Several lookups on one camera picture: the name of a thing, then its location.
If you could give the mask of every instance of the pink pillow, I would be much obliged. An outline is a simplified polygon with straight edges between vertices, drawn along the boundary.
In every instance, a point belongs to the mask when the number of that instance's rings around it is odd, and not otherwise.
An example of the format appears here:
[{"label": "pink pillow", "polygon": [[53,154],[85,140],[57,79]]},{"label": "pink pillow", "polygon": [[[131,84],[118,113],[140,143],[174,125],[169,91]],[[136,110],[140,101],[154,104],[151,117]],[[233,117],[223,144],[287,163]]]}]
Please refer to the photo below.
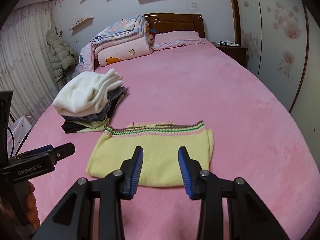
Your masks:
[{"label": "pink pillow", "polygon": [[94,54],[91,42],[89,42],[81,49],[79,56],[79,65],[80,73],[85,71],[94,72]]},{"label": "pink pillow", "polygon": [[175,31],[162,34],[156,34],[153,39],[152,49],[161,50],[175,48],[179,46],[203,44],[199,33],[194,31]]}]

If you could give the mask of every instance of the paper on nightstand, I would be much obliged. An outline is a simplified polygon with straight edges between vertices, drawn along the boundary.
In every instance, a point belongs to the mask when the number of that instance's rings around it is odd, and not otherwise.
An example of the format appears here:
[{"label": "paper on nightstand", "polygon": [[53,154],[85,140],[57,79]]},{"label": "paper on nightstand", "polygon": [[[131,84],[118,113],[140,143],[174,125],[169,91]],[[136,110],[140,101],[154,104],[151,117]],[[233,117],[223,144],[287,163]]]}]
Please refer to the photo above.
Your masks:
[{"label": "paper on nightstand", "polygon": [[228,41],[228,40],[226,40],[226,41],[224,41],[224,42],[227,43],[227,46],[240,46],[240,44],[236,44],[236,43],[231,42],[231,41]]}]

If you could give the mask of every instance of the nightstand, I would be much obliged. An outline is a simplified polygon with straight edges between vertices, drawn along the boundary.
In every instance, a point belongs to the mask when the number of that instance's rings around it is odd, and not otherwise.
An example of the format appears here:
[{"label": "nightstand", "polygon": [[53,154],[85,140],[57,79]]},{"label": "nightstand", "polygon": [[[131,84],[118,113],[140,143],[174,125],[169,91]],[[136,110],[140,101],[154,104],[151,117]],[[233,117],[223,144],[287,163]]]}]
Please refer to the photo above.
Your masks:
[{"label": "nightstand", "polygon": [[242,46],[226,46],[217,44],[215,42],[212,42],[212,44],[220,49],[222,52],[227,54],[229,57],[232,57],[236,62],[238,62],[241,66],[244,66],[247,68],[246,60],[245,60],[245,52],[248,50],[245,47]]}]

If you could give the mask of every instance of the yellow sweater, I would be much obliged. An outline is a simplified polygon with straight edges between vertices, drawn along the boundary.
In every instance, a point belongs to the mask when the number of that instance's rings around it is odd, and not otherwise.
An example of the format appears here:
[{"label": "yellow sweater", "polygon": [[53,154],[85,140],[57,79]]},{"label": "yellow sweater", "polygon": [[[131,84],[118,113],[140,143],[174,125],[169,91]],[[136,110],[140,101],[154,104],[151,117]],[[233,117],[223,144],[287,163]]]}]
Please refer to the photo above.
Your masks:
[{"label": "yellow sweater", "polygon": [[143,148],[140,186],[172,187],[183,185],[178,149],[185,146],[191,159],[209,169],[213,133],[203,121],[183,126],[172,123],[130,125],[124,129],[107,127],[90,156],[87,173],[103,178],[130,159],[136,146]]}]

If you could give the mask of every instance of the pink comforter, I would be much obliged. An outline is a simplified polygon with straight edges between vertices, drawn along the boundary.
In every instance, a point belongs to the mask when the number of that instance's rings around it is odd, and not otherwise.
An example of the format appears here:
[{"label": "pink comforter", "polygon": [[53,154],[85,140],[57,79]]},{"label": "pink comforter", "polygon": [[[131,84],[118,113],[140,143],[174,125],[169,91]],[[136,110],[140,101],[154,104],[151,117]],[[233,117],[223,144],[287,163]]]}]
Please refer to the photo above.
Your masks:
[{"label": "pink comforter", "polygon": [[[210,170],[224,179],[243,177],[290,239],[301,239],[320,210],[320,175],[305,140],[290,114],[253,74],[205,41],[113,64],[128,93],[111,125],[204,120],[214,131]],[[96,72],[108,70],[99,67]],[[90,179],[86,165],[101,135],[65,134],[63,122],[50,106],[21,150],[67,142],[76,147],[54,172],[32,180],[41,221],[79,177]],[[133,201],[122,201],[126,239],[194,240],[199,211],[200,201],[189,200],[182,187],[139,187]],[[226,208],[224,212],[228,239]]]}]

